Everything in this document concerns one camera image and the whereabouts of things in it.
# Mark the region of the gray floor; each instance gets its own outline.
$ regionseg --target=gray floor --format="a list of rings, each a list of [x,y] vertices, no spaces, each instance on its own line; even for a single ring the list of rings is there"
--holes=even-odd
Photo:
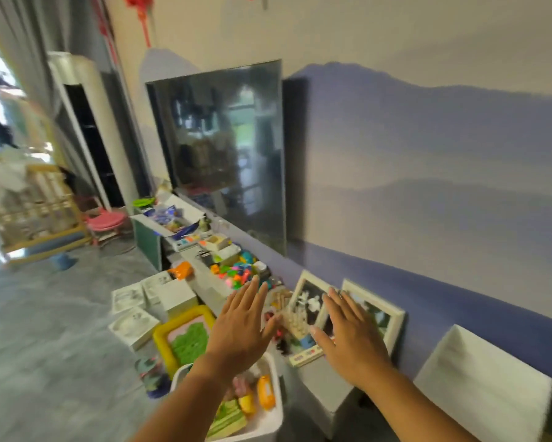
[[[70,254],[64,272],[49,260],[0,269],[0,441],[121,441],[154,409],[107,328],[111,290],[153,268],[138,250]]]

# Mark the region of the fabric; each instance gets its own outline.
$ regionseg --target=fabric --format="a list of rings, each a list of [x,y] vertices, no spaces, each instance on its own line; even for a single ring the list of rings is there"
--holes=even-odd
[[[52,120],[56,144],[69,169],[93,185],[79,143],[48,66],[48,51],[71,51],[72,29],[81,19],[72,15],[77,0],[0,0],[0,51],[29,100]]]

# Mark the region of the flat screen tv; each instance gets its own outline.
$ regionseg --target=flat screen tv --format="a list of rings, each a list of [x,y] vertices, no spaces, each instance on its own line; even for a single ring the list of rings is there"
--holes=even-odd
[[[281,61],[147,83],[178,192],[285,254]]]

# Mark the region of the forearm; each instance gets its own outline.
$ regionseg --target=forearm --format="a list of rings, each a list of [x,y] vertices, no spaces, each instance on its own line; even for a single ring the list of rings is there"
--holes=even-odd
[[[202,442],[228,387],[213,375],[211,363],[205,356],[198,358],[132,442]]]
[[[366,393],[401,442],[478,442],[395,369],[370,378]]]

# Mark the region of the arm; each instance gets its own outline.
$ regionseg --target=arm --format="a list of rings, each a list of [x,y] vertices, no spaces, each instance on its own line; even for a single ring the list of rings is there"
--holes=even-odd
[[[374,320],[346,292],[330,289],[324,303],[335,343],[317,328],[313,338],[333,368],[368,394],[401,442],[478,442],[394,369]]]
[[[266,351],[279,316],[261,329],[268,284],[254,276],[233,292],[214,323],[206,347],[180,386],[165,399],[132,442],[202,442],[232,379]]]

